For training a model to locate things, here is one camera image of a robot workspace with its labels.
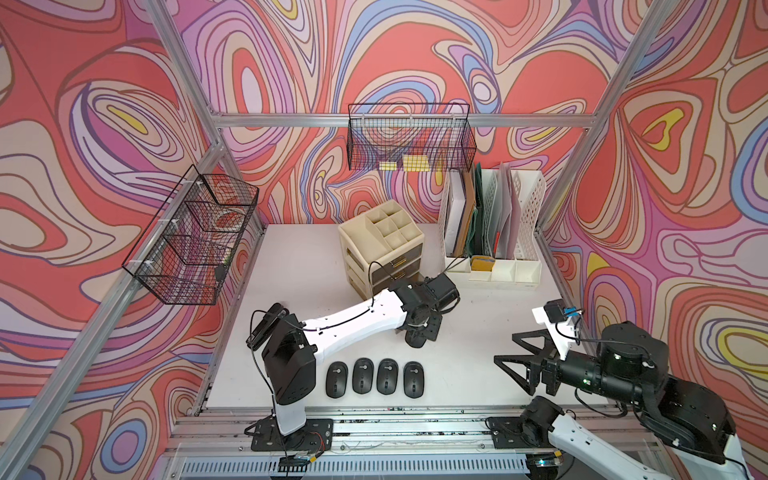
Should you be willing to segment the black wireless mouse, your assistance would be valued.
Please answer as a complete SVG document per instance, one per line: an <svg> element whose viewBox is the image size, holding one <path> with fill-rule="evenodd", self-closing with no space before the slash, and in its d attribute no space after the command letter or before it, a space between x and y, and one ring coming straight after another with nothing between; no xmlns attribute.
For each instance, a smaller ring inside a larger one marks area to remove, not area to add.
<svg viewBox="0 0 768 480"><path fill-rule="evenodd" d="M353 365L352 388L357 394L363 395L371 391L374 381L374 364L369 358L359 358Z"/></svg>
<svg viewBox="0 0 768 480"><path fill-rule="evenodd" d="M398 385L399 366L391 358L382 359L378 364L376 388L382 395L391 395Z"/></svg>
<svg viewBox="0 0 768 480"><path fill-rule="evenodd" d="M409 361L403 369L403 391L408 398L417 399L423 396L425 389L425 374L423 366L417 361Z"/></svg>
<svg viewBox="0 0 768 480"><path fill-rule="evenodd" d="M343 397L347 390L348 367L342 361L332 362L326 373L325 392L331 399Z"/></svg>
<svg viewBox="0 0 768 480"><path fill-rule="evenodd" d="M416 327L406 328L405 341L406 341L406 344L412 348L415 348L415 349L422 348L427 341L427 337L424 333L424 329L416 328Z"/></svg>

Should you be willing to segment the grey transparent drawer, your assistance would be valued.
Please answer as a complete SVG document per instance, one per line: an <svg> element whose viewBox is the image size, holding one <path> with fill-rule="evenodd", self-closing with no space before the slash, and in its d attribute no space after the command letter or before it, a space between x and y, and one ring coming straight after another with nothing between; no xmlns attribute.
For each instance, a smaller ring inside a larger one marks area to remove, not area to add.
<svg viewBox="0 0 768 480"><path fill-rule="evenodd" d="M388 288L390 284L395 280L419 280L420 279L421 261L416 260L396 271L385 270L382 268L376 268L371 273L371 292L378 294L385 288Z"/></svg>
<svg viewBox="0 0 768 480"><path fill-rule="evenodd" d="M373 262L372 271L376 268L382 268L385 270L396 271L413 261L420 260L422 257L423 245L417 244L413 248L404 253L398 254L390 260L377 260Z"/></svg>

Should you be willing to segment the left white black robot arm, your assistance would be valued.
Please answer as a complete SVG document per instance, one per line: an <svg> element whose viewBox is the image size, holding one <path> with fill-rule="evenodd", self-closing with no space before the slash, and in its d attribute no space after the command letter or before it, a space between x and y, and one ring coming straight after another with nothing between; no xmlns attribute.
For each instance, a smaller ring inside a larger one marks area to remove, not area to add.
<svg viewBox="0 0 768 480"><path fill-rule="evenodd" d="M385 331L403 331L421 348L437 339L443 317L460 302L444 273L422 281L400 278L372 298L334 314L299 320L281 303L263 312L245 340L260 353L262 377L273 403L276 427L288 436L306 424L305 398L317 384L317 366L336 352Z"/></svg>

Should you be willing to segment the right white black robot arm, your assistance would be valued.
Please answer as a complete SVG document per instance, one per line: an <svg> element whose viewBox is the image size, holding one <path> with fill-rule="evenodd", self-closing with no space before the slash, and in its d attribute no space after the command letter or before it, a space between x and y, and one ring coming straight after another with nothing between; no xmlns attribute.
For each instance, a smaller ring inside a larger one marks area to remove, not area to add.
<svg viewBox="0 0 768 480"><path fill-rule="evenodd" d="M550 441L564 411L537 395L561 385L574 387L620 404L640 424L670 447L689 474L698 479L747 479L735 421L725 401L714 391L668 371L669 346L631 322L604 329L595 354L567 350L555 344L557 330L541 329L513 335L523 355L497 355L494 363L533 397L522 416L529 442Z"/></svg>

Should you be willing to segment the cream drawer organizer cabinet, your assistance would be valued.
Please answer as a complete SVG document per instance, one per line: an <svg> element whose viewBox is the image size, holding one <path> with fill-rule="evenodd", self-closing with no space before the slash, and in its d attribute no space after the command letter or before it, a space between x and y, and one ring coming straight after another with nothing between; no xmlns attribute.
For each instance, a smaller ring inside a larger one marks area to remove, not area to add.
<svg viewBox="0 0 768 480"><path fill-rule="evenodd" d="M363 298L371 292L373 262L390 260L424 245L424 234L410 214L396 201L388 200L338 226L347 280Z"/></svg>

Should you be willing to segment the green folder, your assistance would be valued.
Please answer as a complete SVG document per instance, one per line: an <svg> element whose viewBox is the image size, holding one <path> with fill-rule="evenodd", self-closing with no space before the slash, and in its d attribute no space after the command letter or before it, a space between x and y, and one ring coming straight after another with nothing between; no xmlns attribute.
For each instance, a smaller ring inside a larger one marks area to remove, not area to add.
<svg viewBox="0 0 768 480"><path fill-rule="evenodd" d="M472 169L475 192L475 207L468 236L467 251L471 256L484 254L484 191L482 166L474 164Z"/></svg>

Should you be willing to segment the white file organizer rack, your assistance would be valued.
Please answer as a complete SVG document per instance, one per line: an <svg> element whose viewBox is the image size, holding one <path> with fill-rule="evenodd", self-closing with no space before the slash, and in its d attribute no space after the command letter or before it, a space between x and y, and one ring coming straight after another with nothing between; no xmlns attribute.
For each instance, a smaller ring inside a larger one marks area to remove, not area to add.
<svg viewBox="0 0 768 480"><path fill-rule="evenodd" d="M461 288L535 289L543 264L534 231L546 193L538 170L501 165L483 169L484 254L463 257L453 250L464 206L462 173L451 171L443 190L438 225L444 270Z"/></svg>

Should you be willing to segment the black stapler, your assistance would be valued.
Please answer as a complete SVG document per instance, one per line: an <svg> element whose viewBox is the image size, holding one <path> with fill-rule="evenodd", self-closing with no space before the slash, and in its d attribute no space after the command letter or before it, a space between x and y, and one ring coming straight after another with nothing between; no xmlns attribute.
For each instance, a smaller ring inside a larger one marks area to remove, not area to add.
<svg viewBox="0 0 768 480"><path fill-rule="evenodd" d="M290 311L281 303L274 303L268 310L256 309L252 312L249 322L249 336L246 345L251 351L257 351L272 335L278 321L287 316ZM257 325L253 325L257 314L262 318Z"/></svg>

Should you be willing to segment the yellow sticky notes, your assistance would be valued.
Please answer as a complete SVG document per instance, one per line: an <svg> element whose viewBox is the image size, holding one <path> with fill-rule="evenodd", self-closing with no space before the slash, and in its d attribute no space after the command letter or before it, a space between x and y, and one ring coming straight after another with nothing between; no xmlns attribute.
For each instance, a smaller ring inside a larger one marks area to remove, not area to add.
<svg viewBox="0 0 768 480"><path fill-rule="evenodd" d="M430 160L423 154L404 154L399 160L386 160L378 163L380 171L429 172Z"/></svg>

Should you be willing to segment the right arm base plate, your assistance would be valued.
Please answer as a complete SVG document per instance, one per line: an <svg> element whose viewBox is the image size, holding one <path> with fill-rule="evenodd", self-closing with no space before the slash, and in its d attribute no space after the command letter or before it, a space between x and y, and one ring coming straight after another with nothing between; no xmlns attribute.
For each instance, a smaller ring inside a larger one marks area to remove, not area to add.
<svg viewBox="0 0 768 480"><path fill-rule="evenodd" d="M542 445L540 427L522 417L488 417L485 420L495 449L536 448Z"/></svg>

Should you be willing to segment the aluminium front rail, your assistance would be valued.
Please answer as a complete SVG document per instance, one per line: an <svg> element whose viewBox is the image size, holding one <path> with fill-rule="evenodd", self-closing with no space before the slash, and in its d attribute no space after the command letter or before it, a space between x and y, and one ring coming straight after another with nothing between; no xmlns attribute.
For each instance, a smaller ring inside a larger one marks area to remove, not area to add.
<svg viewBox="0 0 768 480"><path fill-rule="evenodd" d="M663 479L653 457L634 457L566 415L540 447L495 449L479 414L400 412L336 418L330 450L255 452L239 445L179 447L163 479Z"/></svg>

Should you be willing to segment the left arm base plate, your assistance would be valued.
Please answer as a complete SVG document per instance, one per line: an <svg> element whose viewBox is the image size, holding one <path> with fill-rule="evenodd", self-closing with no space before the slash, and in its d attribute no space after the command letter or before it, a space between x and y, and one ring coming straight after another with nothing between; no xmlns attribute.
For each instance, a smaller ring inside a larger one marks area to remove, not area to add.
<svg viewBox="0 0 768 480"><path fill-rule="evenodd" d="M333 441L334 422L330 418L309 419L297 431L282 435L276 418L266 417L244 429L251 439L251 450L255 452L296 451L319 453L330 450Z"/></svg>

